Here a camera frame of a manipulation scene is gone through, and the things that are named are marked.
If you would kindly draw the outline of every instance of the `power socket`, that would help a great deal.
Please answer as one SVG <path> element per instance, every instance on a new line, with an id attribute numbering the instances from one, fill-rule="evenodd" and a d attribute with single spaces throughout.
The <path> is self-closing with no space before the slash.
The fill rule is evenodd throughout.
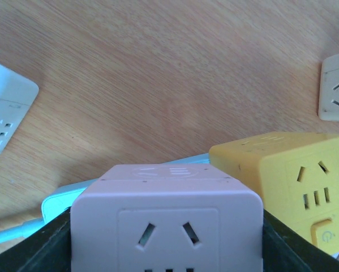
<path id="1" fill-rule="evenodd" d="M 339 135 L 272 132 L 213 146 L 209 158 L 308 242 L 339 252 Z"/>
<path id="2" fill-rule="evenodd" d="M 117 165 L 71 207 L 73 272 L 262 271 L 263 205 L 209 164 Z"/>
<path id="3" fill-rule="evenodd" d="M 321 68 L 319 117 L 339 121 L 339 54 L 325 59 Z"/>
<path id="4" fill-rule="evenodd" d="M 35 83 L 0 65 L 0 154 L 37 94 Z"/>

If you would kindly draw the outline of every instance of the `yellow cube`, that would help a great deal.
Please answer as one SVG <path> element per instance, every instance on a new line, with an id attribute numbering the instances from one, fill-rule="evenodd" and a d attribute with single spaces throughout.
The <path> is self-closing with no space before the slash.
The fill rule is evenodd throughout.
<path id="1" fill-rule="evenodd" d="M 339 251 L 339 134 L 272 132 L 213 146 L 211 164 L 323 251 Z"/>

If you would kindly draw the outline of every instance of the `power button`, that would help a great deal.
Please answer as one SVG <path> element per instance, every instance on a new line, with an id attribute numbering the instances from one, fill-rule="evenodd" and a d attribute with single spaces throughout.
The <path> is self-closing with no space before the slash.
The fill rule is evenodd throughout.
<path id="1" fill-rule="evenodd" d="M 322 248 L 335 239 L 336 234 L 332 230 L 332 223 L 330 219 L 326 219 L 311 226 L 312 243 L 318 248 Z"/>

